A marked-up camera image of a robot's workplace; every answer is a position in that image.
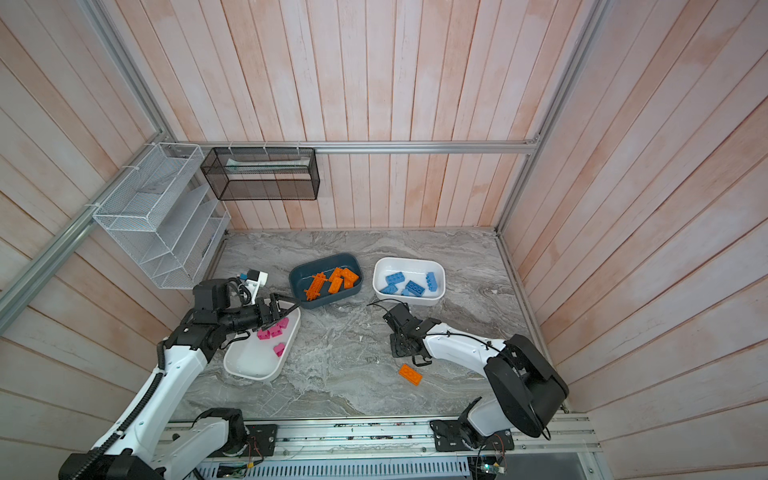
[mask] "gray marble surface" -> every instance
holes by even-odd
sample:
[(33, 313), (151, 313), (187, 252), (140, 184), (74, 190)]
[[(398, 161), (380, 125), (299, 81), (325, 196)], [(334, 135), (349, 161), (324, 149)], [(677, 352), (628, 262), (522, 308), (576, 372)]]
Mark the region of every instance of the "gray marble surface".
[(350, 252), (363, 271), (361, 291), (314, 310), (302, 310), (301, 325), (280, 376), (271, 384), (232, 376), (218, 352), (194, 381), (173, 419), (194, 419), (214, 406), (243, 410), (247, 419), (363, 415), (456, 415), (478, 396), (491, 395), (479, 374), (445, 360), (417, 370), (414, 386), (398, 375), (406, 359), (389, 351), (389, 327), (376, 300), (373, 267), (382, 257), (434, 260), (445, 268), (447, 291), (434, 307), (414, 306), (480, 336), (526, 336), (528, 328), (488, 230), (349, 230), (237, 233), (229, 237), (215, 277), (249, 268), (268, 272), (260, 291), (291, 294), (288, 273), (297, 265)]

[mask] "white bin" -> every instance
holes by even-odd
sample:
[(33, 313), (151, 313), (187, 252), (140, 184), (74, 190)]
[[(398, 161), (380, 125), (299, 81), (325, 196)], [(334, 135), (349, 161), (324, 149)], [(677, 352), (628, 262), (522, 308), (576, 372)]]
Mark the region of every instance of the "white bin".
[[(280, 308), (290, 306), (288, 302), (280, 302)], [(229, 345), (227, 353), (224, 354), (224, 369), (232, 375), (245, 379), (271, 382), (277, 378), (285, 365), (299, 325), (301, 325), (301, 309), (297, 308), (288, 314), (288, 327), (283, 330), (283, 335), (261, 340), (256, 333), (251, 333), (248, 340)], [(282, 356), (277, 356), (273, 349), (280, 343), (284, 343), (286, 349)]]
[[(388, 295), (379, 290), (387, 286), (386, 277), (393, 273), (402, 272), (406, 277), (404, 282), (397, 284), (397, 292), (402, 292), (406, 284), (413, 280), (424, 287), (424, 294), (419, 296), (403, 296), (399, 294)], [(437, 291), (430, 292), (427, 288), (427, 273), (434, 272), (437, 279)], [(384, 257), (376, 262), (373, 269), (373, 289), (380, 300), (393, 299), (410, 303), (411, 305), (433, 306), (437, 305), (445, 295), (445, 270), (437, 262), (431, 260), (417, 260), (413, 258)]]

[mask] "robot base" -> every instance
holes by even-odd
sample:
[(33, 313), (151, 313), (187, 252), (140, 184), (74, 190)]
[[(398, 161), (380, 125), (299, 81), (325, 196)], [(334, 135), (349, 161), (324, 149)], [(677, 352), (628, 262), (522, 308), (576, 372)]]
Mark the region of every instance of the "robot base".
[(438, 452), (465, 452), (481, 448), (514, 450), (511, 433), (500, 430), (489, 436), (481, 435), (468, 420), (469, 412), (481, 397), (473, 400), (456, 420), (432, 420), (429, 428), (435, 434), (435, 450)]

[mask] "wire shelf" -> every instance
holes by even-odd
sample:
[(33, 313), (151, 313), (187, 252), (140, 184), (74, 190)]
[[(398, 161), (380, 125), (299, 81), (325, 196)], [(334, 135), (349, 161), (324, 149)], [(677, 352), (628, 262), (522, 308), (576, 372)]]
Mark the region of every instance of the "wire shelf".
[(200, 164), (199, 145), (157, 144), (96, 210), (106, 230), (154, 232)]
[(160, 288), (197, 285), (230, 220), (208, 185), (184, 192), (202, 160), (197, 145), (156, 145), (94, 215)]

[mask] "white robotic arm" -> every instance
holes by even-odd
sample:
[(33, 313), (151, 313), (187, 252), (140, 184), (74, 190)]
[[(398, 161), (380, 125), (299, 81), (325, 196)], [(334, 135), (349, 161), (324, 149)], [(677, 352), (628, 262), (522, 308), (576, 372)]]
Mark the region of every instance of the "white robotic arm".
[[(463, 442), (472, 448), (512, 426), (532, 437), (545, 435), (546, 425), (568, 396), (568, 386), (530, 340), (521, 335), (489, 339), (452, 328), (437, 319), (420, 320), (399, 303), (384, 315), (392, 329), (394, 357), (410, 356), (414, 365), (430, 358), (463, 365), (491, 383), (494, 396), (476, 399), (459, 417)], [(416, 362), (421, 356), (424, 361)], [(432, 428), (439, 435), (435, 424)]]
[[(211, 452), (244, 448), (245, 427), (237, 410), (212, 412), (169, 445), (158, 448), (161, 433), (194, 379), (231, 333), (267, 328), (298, 307), (276, 294), (266, 305), (257, 292), (267, 274), (250, 270), (239, 278), (208, 280), (196, 286), (195, 307), (170, 337), (157, 346), (157, 367), (120, 418), (88, 454), (72, 454), (60, 479), (162, 478), (181, 480)], [(230, 308), (230, 288), (241, 305)], [(292, 300), (280, 309), (278, 299)]]
[[(228, 334), (250, 335), (250, 330), (268, 328), (298, 307), (295, 299), (275, 293), (266, 305), (256, 297), (265, 283), (265, 273), (251, 270), (239, 279), (207, 280), (196, 286), (195, 307), (158, 345), (158, 366), (150, 378), (89, 453), (70, 455), (59, 471), (60, 480), (181, 480), (212, 452), (242, 452), (246, 429), (242, 413), (235, 409), (204, 412), (175, 441), (161, 448), (157, 444), (184, 393)], [(230, 286), (241, 297), (241, 306), (234, 309), (230, 309)], [(294, 306), (280, 309), (280, 298)], [(393, 356), (411, 356), (416, 366), (429, 365), (430, 358), (446, 359), (491, 383), (495, 395), (470, 403), (455, 425), (430, 422), (437, 435), (450, 436), (446, 429), (459, 432), (460, 441), (473, 449), (512, 426), (537, 437), (568, 395), (560, 376), (523, 336), (503, 340), (472, 335), (440, 320), (417, 319), (404, 303), (388, 310), (384, 320), (393, 331)], [(416, 356), (425, 361), (417, 363)]]

